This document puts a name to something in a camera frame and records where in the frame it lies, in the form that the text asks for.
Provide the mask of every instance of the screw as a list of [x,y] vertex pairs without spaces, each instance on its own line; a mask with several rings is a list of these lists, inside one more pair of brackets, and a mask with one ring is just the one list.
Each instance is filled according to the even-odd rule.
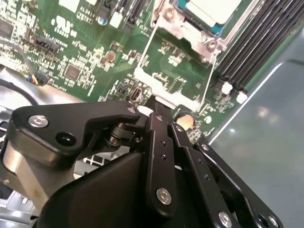
[[275,226],[275,227],[279,227],[278,222],[276,221],[276,219],[274,217],[272,217],[271,215],[268,216],[269,220],[271,221],[271,223]]
[[172,202],[172,198],[168,190],[161,188],[156,191],[157,199],[164,205],[168,206]]
[[207,146],[207,145],[202,144],[201,146],[202,146],[202,148],[203,148],[204,150],[206,150],[206,151],[208,151],[208,150],[209,150],[209,148],[208,148],[208,146]]
[[136,113],[136,110],[133,107],[128,107],[128,110],[130,113]]
[[175,20],[176,10],[174,8],[167,8],[164,12],[164,18],[168,22],[173,22]]
[[42,115],[33,115],[28,119],[28,123],[33,127],[44,128],[48,126],[48,119]]
[[160,115],[156,115],[156,119],[158,119],[159,121],[163,121],[163,118]]
[[202,56],[200,58],[200,60],[201,60],[202,63],[208,63],[208,59],[206,57],[204,57],[204,56]]
[[166,161],[166,160],[167,160],[166,155],[165,155],[165,154],[163,154],[163,155],[161,156],[161,159],[162,159],[162,160],[164,160],[164,161]]
[[179,125],[176,125],[176,129],[177,129],[179,132],[182,132],[182,128],[181,128]]
[[218,45],[218,42],[216,40],[211,40],[207,43],[207,50],[209,52],[214,52],[217,45]]
[[222,224],[227,228],[232,228],[232,223],[229,218],[229,216],[225,212],[220,212],[218,214],[219,220],[222,222]]

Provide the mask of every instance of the motherboard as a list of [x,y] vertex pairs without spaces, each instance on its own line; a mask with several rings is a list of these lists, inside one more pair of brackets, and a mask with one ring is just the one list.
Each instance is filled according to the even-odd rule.
[[192,141],[246,102],[301,0],[0,0],[0,64],[86,102],[155,96]]

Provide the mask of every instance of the capacitor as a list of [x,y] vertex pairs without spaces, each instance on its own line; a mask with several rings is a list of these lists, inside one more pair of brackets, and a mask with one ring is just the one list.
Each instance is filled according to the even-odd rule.
[[194,128],[195,119],[190,112],[184,111],[177,114],[175,123],[180,125],[185,131],[188,131]]
[[206,118],[204,119],[204,122],[206,124],[210,124],[212,122],[212,117],[211,116],[206,116]]
[[97,23],[104,26],[108,23],[108,19],[107,18],[102,18],[102,17],[98,17],[97,18]]

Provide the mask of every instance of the black cable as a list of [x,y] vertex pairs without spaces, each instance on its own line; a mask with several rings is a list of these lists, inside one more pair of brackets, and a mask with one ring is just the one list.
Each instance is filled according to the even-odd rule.
[[18,86],[7,82],[3,79],[0,79],[0,86],[10,89],[12,91],[15,91],[19,94],[21,94],[22,96],[24,96],[32,105],[39,105],[38,102],[27,92],[25,92],[23,89],[19,88]]

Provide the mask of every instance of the wire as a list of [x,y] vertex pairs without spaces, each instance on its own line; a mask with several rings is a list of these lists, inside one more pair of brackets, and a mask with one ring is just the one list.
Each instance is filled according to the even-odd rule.
[[32,62],[28,59],[27,54],[21,48],[19,48],[17,45],[14,45],[8,41],[5,41],[5,40],[0,40],[0,44],[7,45],[7,46],[15,49],[19,54],[21,54],[25,64],[28,66],[28,71],[29,71],[30,75],[35,74],[35,69],[33,67]]
[[30,94],[10,82],[0,79],[0,86],[21,94],[31,103],[31,105],[39,105],[38,102]]
[[201,100],[200,105],[197,108],[197,112],[200,111],[200,109],[202,108],[202,106],[205,102],[205,98],[206,98],[206,94],[207,94],[207,91],[208,91],[208,88],[209,88],[209,84],[210,84],[210,81],[211,81],[211,78],[212,78],[212,75],[213,75],[213,72],[214,72],[214,69],[215,69],[215,65],[216,65],[216,62],[217,62],[217,55],[213,55],[213,58],[214,58],[214,61],[213,61],[213,64],[212,64],[212,69],[210,71],[210,75],[209,75],[208,82],[207,82],[207,85],[206,85],[206,88],[205,88],[205,91],[204,91],[203,98]]
[[33,82],[38,86],[38,81],[35,75],[32,75]]

